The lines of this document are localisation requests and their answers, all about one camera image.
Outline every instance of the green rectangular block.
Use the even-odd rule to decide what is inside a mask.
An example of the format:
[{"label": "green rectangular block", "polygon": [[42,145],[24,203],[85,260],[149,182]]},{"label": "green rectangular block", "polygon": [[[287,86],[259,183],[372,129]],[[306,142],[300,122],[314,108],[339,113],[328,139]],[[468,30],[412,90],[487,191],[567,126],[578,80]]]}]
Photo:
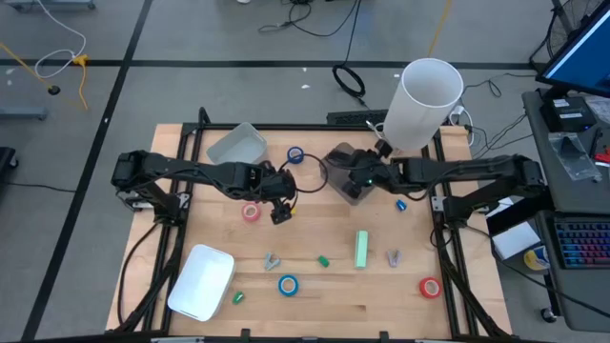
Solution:
[{"label": "green rectangular block", "polygon": [[369,233],[359,231],[356,234],[356,268],[366,268],[366,252],[369,249]]}]

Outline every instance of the wooden table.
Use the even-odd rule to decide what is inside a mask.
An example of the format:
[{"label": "wooden table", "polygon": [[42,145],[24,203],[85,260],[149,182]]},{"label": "wooden table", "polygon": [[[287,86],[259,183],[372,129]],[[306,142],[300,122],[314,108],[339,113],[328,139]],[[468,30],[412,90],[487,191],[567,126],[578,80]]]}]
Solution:
[{"label": "wooden table", "polygon": [[[175,156],[181,125],[159,125],[151,151]],[[442,145],[447,160],[470,159],[463,128],[442,128]],[[205,151],[226,131],[203,133],[199,161],[210,163]],[[279,166],[291,146],[299,146],[316,156],[324,156],[340,142],[369,149],[375,136],[369,131],[262,131],[267,139],[270,160]],[[420,151],[402,155],[420,156]],[[301,189],[314,189],[322,181],[317,163],[307,159],[289,167]],[[159,184],[169,189],[170,181]],[[455,195],[477,188],[476,182],[452,185]],[[397,199],[408,205],[396,209]],[[418,282],[433,276],[440,280],[437,251],[429,242],[432,216],[427,200],[413,202],[404,196],[373,190],[358,206],[350,206],[331,187],[314,194],[301,193],[293,219],[275,226],[263,204],[261,218],[247,223],[241,217],[245,202],[228,199],[213,187],[195,185],[182,263],[191,248],[205,244],[231,254],[236,263],[233,282],[219,313],[208,322],[198,322],[173,314],[170,334],[239,336],[251,329],[252,336],[376,338],[387,331],[391,338],[450,338],[443,297],[424,298]],[[151,226],[152,212],[134,216],[126,253]],[[485,220],[474,214],[469,224],[487,230]],[[367,267],[354,268],[356,232],[369,233]],[[149,288],[160,230],[135,252],[127,269],[124,314],[127,315]],[[470,286],[485,310],[499,326],[510,332],[510,324],[489,240],[475,232],[462,231]],[[402,261],[390,268],[386,252],[400,249]],[[281,265],[270,272],[263,268],[266,252],[281,257]],[[323,268],[319,255],[330,260]],[[298,294],[284,297],[277,291],[283,274],[296,275]],[[245,299],[232,304],[236,291]],[[457,295],[460,330],[467,333],[461,298]],[[157,312],[165,304],[165,291],[157,300]],[[155,316],[158,327],[160,315]],[[108,318],[108,328],[117,326],[116,295]]]}]

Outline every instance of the monitor screen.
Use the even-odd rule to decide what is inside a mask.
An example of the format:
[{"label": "monitor screen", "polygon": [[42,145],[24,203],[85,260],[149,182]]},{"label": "monitor screen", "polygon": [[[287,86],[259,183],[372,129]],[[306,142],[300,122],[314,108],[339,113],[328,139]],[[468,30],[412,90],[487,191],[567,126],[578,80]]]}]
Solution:
[{"label": "monitor screen", "polygon": [[539,81],[610,97],[610,1],[554,56]]}]

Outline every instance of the red tape roll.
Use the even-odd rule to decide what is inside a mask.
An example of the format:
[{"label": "red tape roll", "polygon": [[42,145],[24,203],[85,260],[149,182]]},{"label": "red tape roll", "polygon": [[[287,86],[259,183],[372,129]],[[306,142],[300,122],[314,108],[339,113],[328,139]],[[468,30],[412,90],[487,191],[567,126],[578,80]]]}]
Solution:
[{"label": "red tape roll", "polygon": [[246,221],[256,221],[260,217],[260,208],[255,203],[248,203],[241,209],[241,215]]},{"label": "red tape roll", "polygon": [[434,299],[440,295],[440,284],[435,278],[426,277],[419,281],[419,291],[428,299]]}]

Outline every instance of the concrete floor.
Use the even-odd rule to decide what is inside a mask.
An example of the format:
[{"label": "concrete floor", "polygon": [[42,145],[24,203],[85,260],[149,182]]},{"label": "concrete floor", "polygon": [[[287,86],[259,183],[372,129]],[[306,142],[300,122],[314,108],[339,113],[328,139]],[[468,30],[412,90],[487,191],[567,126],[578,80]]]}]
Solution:
[{"label": "concrete floor", "polygon": [[[88,38],[93,60],[120,60],[125,55],[144,0],[97,1],[97,10],[52,10],[60,21]],[[351,1],[313,4],[303,26],[332,30]],[[410,61],[426,55],[444,0],[365,0],[351,59]],[[550,1],[461,0],[455,3],[434,57],[450,62],[524,63],[543,37]],[[340,60],[349,25],[330,38],[287,29],[260,34],[265,24],[283,22],[288,6],[253,0],[241,6],[228,0],[154,0],[134,54],[138,60]],[[80,45],[40,10],[17,13],[0,6],[0,42],[24,58]],[[0,52],[0,59],[8,58]],[[390,104],[400,70],[356,70],[367,87],[373,109]],[[78,102],[81,70],[67,68],[52,79],[62,93],[49,97],[23,69],[0,65],[3,106],[46,106],[44,122],[0,123],[0,146],[18,149],[20,168],[12,180],[75,189],[107,107],[118,67],[89,67],[85,94],[90,110]],[[506,71],[460,70],[466,84]],[[528,74],[530,71],[514,71]],[[522,114],[520,95],[535,89],[533,78],[501,77],[501,98],[486,87],[470,89],[464,102],[475,125],[494,134]],[[155,125],[194,121],[204,106],[213,122],[325,123],[329,111],[361,110],[336,85],[330,68],[145,68],[127,73],[91,183],[78,214],[63,264],[45,310],[37,338],[102,333],[112,301],[132,214],[114,198],[110,175],[123,151],[147,149]],[[505,141],[529,132],[527,119]],[[479,140],[473,146],[478,151]],[[521,153],[538,159],[534,142],[525,139],[488,156]],[[0,206],[0,341],[18,340],[62,230],[72,195],[8,187]],[[548,305],[545,290],[499,268],[516,334],[560,342],[607,342],[610,334],[577,333],[562,322],[548,325],[538,310]]]}]

